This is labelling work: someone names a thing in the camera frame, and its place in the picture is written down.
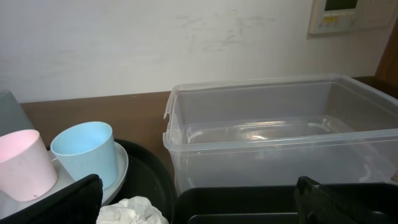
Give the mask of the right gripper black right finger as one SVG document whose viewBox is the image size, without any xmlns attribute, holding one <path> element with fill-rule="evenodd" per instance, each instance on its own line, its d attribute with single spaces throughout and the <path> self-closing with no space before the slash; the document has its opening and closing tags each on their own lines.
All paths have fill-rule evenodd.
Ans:
<svg viewBox="0 0 398 224">
<path fill-rule="evenodd" d="M 294 199 L 300 224 L 397 223 L 396 217 L 374 212 L 306 176 L 298 178 Z"/>
</svg>

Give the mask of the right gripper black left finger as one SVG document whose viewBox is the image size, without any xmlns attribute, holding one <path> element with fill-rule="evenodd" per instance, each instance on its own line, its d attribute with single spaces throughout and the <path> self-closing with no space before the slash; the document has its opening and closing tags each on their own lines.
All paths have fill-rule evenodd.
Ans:
<svg viewBox="0 0 398 224">
<path fill-rule="evenodd" d="M 41 201 L 1 219 L 1 224 L 95 223 L 103 199 L 103 183 L 90 174 Z"/>
</svg>

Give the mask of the light blue plastic cup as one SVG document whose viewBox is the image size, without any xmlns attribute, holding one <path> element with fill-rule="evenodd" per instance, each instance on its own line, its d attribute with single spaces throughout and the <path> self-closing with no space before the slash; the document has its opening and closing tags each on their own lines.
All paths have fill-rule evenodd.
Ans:
<svg viewBox="0 0 398 224">
<path fill-rule="evenodd" d="M 72 126 L 53 139 L 50 150 L 75 181 L 96 174 L 105 189 L 118 177 L 113 129 L 107 123 L 90 121 Z"/>
</svg>

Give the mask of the white paper napkin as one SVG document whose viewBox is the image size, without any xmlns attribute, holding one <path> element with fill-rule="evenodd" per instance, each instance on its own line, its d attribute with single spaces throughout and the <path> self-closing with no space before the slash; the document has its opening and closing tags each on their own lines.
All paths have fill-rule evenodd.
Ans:
<svg viewBox="0 0 398 224">
<path fill-rule="evenodd" d="M 162 212 L 145 197 L 125 198 L 100 208 L 96 224 L 169 224 Z"/>
</svg>

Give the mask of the pink plastic cup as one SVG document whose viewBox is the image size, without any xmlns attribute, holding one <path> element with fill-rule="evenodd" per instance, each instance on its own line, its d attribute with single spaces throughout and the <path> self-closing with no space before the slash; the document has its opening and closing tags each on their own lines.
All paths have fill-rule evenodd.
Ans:
<svg viewBox="0 0 398 224">
<path fill-rule="evenodd" d="M 34 129 L 1 137 L 1 190 L 18 202 L 35 200 L 57 182 L 57 172 Z"/>
</svg>

